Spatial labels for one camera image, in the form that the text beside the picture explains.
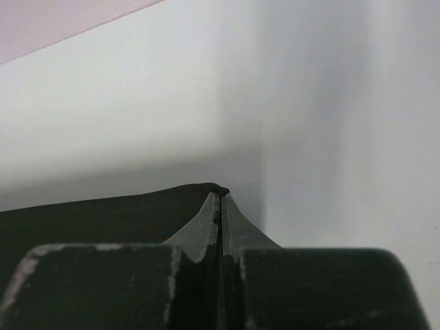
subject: pink surface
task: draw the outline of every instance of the pink surface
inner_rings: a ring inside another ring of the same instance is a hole
[[[0,64],[161,0],[1,0]]]

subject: dark fabric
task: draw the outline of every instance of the dark fabric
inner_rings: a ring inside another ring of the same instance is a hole
[[[190,221],[208,193],[189,184],[144,195],[76,201],[0,212],[0,296],[25,253],[48,243],[161,243]]]

